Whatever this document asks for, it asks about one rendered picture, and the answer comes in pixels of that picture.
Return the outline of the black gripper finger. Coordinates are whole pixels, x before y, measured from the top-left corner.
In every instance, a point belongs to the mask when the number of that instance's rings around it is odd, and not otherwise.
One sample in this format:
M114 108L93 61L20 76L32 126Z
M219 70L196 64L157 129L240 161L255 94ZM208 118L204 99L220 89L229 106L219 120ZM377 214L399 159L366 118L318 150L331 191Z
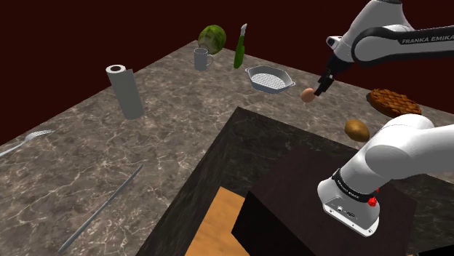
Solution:
M315 90L314 94L320 96L323 92L326 92L330 85L334 82L334 78L331 74L322 75L319 80L319 86Z

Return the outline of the brown egg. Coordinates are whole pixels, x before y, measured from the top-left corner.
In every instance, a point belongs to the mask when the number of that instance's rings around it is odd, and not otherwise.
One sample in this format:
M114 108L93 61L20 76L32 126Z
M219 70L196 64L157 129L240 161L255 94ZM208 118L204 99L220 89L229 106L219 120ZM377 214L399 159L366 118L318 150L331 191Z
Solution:
M315 90L313 88L307 88L300 94L300 98L305 103L310 103L316 97Z

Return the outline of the grey baking pan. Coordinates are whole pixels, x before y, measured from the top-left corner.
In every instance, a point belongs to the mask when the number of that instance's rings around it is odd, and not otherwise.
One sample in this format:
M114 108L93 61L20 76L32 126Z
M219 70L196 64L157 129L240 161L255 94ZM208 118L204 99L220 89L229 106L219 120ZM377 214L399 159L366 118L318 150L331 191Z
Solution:
M278 94L295 86L295 82L288 73L279 68L259 65L253 68L246 68L245 72L248 74L254 89L269 94Z

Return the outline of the brown potato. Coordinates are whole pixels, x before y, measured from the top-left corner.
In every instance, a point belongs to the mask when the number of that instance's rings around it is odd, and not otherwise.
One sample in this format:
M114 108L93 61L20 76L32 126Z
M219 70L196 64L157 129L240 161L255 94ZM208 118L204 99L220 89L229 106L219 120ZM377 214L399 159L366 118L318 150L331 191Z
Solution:
M369 129L357 119L349 119L344 127L344 132L357 142L367 142L370 139Z

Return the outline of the lattice pie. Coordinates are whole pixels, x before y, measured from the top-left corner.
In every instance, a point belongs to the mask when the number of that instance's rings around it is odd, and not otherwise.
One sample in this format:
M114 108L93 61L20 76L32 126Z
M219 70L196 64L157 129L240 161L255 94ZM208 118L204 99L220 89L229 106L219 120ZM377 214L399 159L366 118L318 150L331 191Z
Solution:
M392 118L409 113L421 115L421 109L415 101L388 89L372 90L367 94L367 100L377 111Z

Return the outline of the green peeler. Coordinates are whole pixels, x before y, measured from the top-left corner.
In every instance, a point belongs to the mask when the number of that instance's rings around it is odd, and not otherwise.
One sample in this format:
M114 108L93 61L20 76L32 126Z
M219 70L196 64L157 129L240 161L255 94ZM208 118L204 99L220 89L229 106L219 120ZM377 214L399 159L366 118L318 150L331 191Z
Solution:
M244 36L245 36L246 28L247 28L247 24L245 23L241 27L239 41L238 41L238 44L236 46L235 58L234 58L234 68L235 69L238 69L243 63L243 59L244 59Z

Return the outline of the green cabbage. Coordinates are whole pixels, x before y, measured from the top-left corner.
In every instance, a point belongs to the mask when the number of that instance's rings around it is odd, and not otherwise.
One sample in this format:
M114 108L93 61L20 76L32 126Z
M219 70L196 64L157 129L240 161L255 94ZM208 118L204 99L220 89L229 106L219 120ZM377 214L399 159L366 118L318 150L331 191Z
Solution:
M198 45L210 55L219 53L226 43L226 33L219 25L208 25L198 38Z

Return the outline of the dark robot stand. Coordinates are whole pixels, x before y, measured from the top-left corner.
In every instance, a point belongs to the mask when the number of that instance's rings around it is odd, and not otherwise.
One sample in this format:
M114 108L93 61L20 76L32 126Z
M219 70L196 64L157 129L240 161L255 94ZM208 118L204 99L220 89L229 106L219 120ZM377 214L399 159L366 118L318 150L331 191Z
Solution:
M379 190L380 222L369 238L322 209L319 182L355 153L294 147L248 191L233 236L250 256L405 256L417 203L394 186Z

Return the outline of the grey mug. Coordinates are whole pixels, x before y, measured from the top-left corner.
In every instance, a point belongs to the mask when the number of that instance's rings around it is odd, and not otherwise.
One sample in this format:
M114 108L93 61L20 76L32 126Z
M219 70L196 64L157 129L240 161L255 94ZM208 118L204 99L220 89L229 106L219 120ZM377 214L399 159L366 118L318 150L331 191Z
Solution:
M214 58L209 54L207 49L196 48L194 50L194 68L197 71L205 71L213 61Z

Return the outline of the grey paper towel roll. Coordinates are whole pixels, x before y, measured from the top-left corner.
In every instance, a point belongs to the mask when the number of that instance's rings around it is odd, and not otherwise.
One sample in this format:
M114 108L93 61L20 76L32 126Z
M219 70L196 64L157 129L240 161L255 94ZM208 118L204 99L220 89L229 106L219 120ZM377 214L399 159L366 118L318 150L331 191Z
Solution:
M128 120L144 115L137 84L132 69L124 65L110 65L105 69L124 117Z

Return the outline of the grey long knife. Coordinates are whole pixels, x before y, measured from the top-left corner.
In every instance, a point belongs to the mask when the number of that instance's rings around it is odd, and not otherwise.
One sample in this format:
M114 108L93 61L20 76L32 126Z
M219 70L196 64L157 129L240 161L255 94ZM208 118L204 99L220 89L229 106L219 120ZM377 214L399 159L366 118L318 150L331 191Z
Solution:
M63 253L69 248L72 243L84 232L84 230L89 226L89 224L118 196L118 194L130 183L130 181L139 173L143 168L144 164L141 164L119 187L118 189L105 201L102 206L90 217L88 218L59 248L57 251L58 254Z

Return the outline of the grey slotted spoon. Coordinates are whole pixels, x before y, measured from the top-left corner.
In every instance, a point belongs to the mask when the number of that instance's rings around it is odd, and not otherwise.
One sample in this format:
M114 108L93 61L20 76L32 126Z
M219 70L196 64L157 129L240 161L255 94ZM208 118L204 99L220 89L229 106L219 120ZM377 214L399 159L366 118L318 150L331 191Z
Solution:
M0 157L6 155L7 153L9 153L9 152L11 152L11 151L13 151L13 150L15 150L15 149L17 149L19 147L21 147L22 145L26 144L28 141L34 139L35 137L38 137L38 136L41 136L41 135L47 135L47 134L50 134L50 133L53 133L53 132L54 132L54 130L52 130L52 129L46 129L46 130L41 130L41 131L37 131L37 132L32 132L32 133L26 135L24 141L22 141L20 144L14 146L13 148L10 148L10 149L8 149L8 150L6 150L4 152L1 152L0 153Z

